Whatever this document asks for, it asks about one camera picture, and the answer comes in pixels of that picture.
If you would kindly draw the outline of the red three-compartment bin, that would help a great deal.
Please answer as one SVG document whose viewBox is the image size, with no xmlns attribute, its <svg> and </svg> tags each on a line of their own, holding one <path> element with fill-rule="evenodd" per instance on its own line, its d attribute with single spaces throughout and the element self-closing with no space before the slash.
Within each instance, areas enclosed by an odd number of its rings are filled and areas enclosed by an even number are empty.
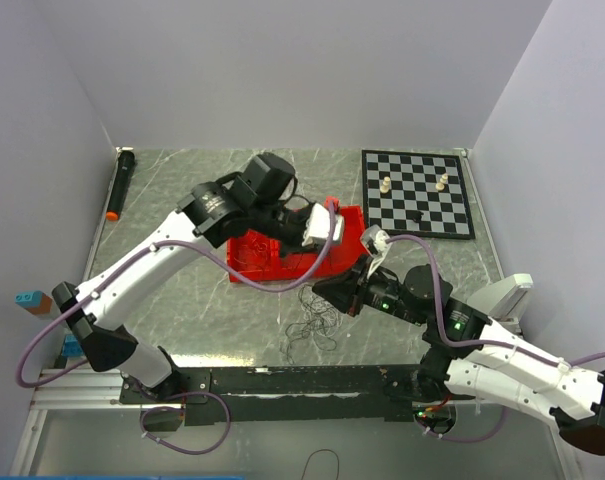
<svg viewBox="0 0 605 480">
<path fill-rule="evenodd" d="M 313 278 L 340 274 L 366 253 L 360 242 L 365 230 L 360 206 L 341 206 L 345 220 L 342 241 L 334 245 L 327 258 L 314 272 Z M 227 265 L 247 278 L 258 282 L 295 280 L 314 263 L 317 253 L 296 253 L 280 256 L 280 243 L 249 230 L 244 236 L 227 242 Z"/>
</svg>

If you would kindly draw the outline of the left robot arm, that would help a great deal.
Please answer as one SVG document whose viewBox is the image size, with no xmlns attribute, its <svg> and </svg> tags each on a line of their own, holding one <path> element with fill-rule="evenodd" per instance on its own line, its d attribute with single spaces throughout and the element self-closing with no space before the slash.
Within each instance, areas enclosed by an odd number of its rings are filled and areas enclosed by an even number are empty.
<svg viewBox="0 0 605 480">
<path fill-rule="evenodd" d="M 244 170 L 196 185 L 152 234 L 103 273 L 79 286 L 59 284 L 54 299 L 92 369 L 117 369 L 158 402 L 182 391 L 183 376 L 170 355 L 128 332 L 128 315 L 179 270 L 249 230 L 292 248 L 324 236 L 329 214 L 322 205 L 287 208 L 282 195 L 296 184 L 288 161 L 258 154 Z"/>
</svg>

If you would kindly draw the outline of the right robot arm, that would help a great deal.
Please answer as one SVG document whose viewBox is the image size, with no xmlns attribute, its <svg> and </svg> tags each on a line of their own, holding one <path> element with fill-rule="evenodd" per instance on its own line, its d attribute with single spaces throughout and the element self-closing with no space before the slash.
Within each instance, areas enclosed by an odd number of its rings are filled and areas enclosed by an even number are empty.
<svg viewBox="0 0 605 480">
<path fill-rule="evenodd" d="M 352 317 L 369 307 L 425 326 L 430 347 L 408 380 L 391 383 L 394 395 L 424 403 L 488 400 L 542 421 L 579 450 L 605 456 L 605 370 L 571 366 L 512 334 L 452 298 L 448 282 L 435 286 L 428 265 L 398 278 L 384 267 L 369 274 L 370 262 L 362 255 L 312 291 Z"/>
</svg>

